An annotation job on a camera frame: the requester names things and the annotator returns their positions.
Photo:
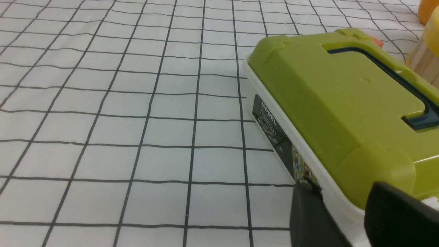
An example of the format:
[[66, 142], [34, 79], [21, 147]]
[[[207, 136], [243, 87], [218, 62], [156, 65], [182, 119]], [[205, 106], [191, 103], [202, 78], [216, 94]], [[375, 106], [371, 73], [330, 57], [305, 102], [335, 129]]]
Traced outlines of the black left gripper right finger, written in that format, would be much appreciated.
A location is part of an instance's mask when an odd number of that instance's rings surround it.
[[385, 182], [372, 186], [364, 215], [372, 247], [437, 247], [439, 213]]

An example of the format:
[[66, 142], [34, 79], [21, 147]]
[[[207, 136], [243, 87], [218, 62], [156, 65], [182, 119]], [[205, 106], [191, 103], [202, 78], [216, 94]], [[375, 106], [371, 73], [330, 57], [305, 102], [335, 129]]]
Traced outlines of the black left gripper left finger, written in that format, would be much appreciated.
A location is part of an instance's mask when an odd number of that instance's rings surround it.
[[326, 209], [318, 187], [296, 183], [290, 212], [293, 247], [351, 247]]

